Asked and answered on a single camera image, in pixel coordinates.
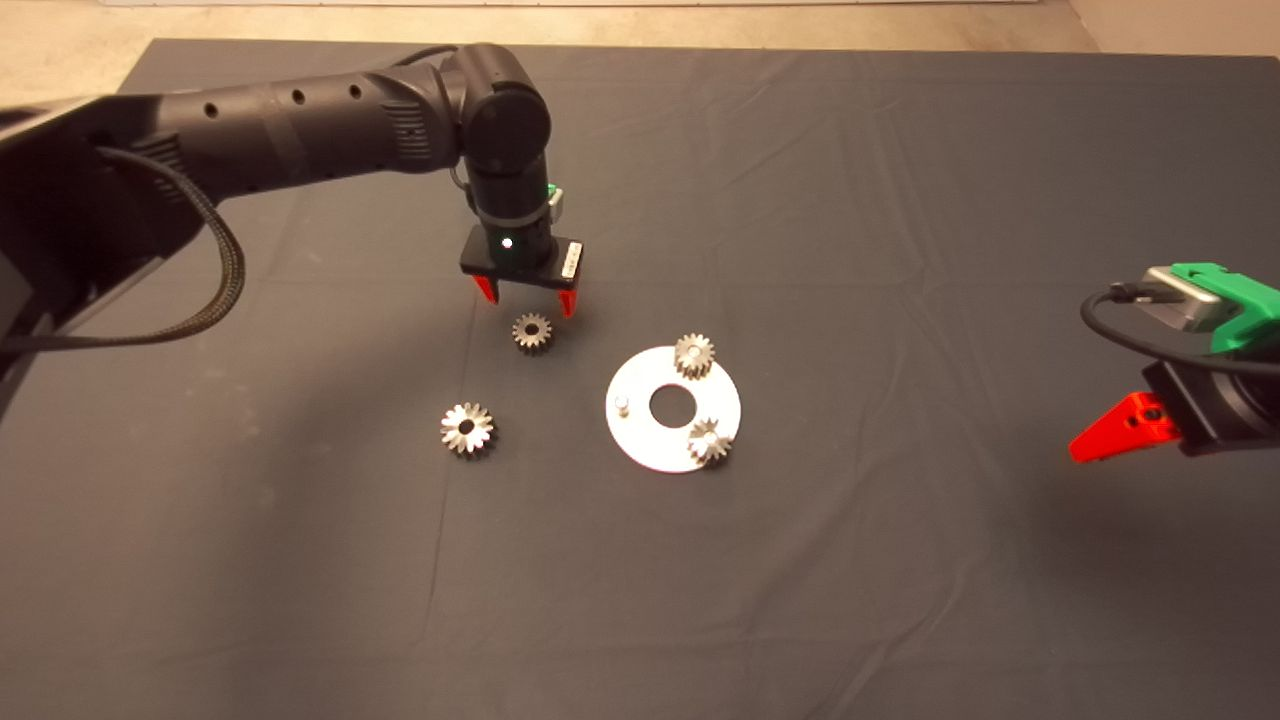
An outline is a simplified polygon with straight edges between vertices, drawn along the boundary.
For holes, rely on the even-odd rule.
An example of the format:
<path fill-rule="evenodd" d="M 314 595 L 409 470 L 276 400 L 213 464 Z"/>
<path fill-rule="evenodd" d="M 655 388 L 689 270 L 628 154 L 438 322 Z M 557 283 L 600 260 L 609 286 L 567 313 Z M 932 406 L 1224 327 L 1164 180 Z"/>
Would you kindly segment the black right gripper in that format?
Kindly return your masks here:
<path fill-rule="evenodd" d="M 1272 373 L 1221 372 L 1156 360 L 1142 370 L 1153 393 L 1129 393 L 1094 419 L 1068 445 L 1070 459 L 1098 462 L 1175 442 L 1188 457 L 1276 448 L 1279 352 L 1229 354 L 1225 361 L 1260 363 Z"/>

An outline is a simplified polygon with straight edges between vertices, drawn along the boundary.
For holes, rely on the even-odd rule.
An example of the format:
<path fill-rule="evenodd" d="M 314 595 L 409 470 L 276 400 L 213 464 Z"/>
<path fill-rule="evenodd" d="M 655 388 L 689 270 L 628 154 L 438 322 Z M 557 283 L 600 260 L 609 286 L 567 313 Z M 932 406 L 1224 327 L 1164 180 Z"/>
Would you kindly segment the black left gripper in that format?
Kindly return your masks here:
<path fill-rule="evenodd" d="M 579 302 L 579 269 L 584 246 L 558 236 L 545 218 L 530 225 L 479 223 L 460 255 L 460 269 L 471 275 L 483 297 L 499 304 L 499 282 L 558 290 L 559 311 L 573 318 Z"/>

